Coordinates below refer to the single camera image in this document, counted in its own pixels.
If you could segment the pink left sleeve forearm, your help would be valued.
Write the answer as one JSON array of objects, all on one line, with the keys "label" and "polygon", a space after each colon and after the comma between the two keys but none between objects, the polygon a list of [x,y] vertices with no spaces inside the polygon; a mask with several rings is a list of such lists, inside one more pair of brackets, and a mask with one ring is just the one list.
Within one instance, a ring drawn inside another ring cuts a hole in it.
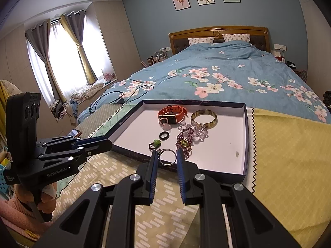
[{"label": "pink left sleeve forearm", "polygon": [[10,200],[1,199],[1,218],[11,230],[31,240],[38,240],[53,224],[52,221],[39,222],[22,206],[16,195]]}]

